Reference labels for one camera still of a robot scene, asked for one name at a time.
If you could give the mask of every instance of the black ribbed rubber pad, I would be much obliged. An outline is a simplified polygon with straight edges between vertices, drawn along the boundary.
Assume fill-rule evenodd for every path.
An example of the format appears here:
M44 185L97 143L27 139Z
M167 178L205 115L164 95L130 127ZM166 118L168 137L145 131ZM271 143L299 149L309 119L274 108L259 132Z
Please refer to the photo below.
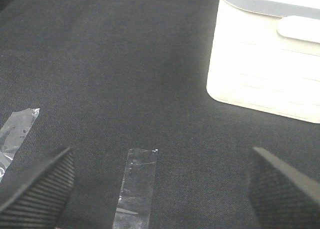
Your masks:
M0 229L53 229L74 185L73 152L59 150L0 187Z
M320 229L320 185L263 148L250 155L249 199L264 229Z

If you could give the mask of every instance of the white box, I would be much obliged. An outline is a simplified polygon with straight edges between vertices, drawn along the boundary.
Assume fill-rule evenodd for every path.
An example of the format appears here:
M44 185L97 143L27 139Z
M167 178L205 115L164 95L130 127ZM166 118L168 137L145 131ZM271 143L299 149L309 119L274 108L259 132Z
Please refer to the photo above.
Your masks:
M220 0L207 91L320 123L320 0Z

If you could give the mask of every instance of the floor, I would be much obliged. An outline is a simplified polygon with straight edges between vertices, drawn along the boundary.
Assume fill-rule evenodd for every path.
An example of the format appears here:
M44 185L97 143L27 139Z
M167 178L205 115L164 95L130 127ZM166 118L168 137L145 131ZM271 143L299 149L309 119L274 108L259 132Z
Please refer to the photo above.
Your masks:
M74 147L63 229L112 228L132 148L158 149L150 229L259 229L253 146L320 182L318 125L207 94L218 3L0 0L0 127L40 108L3 180Z

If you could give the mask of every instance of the clear tape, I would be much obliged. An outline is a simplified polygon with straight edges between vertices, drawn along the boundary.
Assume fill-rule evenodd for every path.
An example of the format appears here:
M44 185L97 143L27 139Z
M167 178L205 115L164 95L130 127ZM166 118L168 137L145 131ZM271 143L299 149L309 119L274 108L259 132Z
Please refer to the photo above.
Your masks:
M39 115L40 108L13 112L0 130L0 182Z
M113 229L148 229L158 150L130 149Z

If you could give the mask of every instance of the white lid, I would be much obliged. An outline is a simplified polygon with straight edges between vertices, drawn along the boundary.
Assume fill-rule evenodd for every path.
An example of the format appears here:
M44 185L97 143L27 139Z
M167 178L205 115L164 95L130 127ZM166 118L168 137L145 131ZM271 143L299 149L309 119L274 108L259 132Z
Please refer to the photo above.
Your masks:
M320 0L226 0L246 11L288 17L320 19Z

